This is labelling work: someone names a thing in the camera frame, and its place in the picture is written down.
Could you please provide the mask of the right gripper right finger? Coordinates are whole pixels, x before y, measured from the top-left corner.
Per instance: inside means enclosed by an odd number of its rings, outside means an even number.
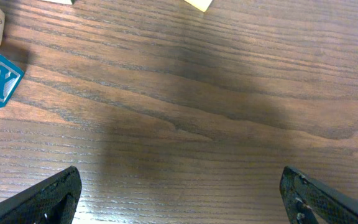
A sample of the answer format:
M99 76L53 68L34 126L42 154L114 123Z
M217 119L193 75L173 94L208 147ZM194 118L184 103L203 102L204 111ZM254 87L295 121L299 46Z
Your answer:
M290 223L358 223L358 201L292 166L283 169L280 194Z

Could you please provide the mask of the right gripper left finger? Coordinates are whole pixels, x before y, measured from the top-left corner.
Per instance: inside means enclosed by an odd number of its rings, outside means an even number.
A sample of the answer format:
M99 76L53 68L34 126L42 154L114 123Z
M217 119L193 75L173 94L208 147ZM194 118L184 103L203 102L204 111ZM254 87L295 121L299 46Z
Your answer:
M0 202L0 223L71 223L82 190L75 166Z

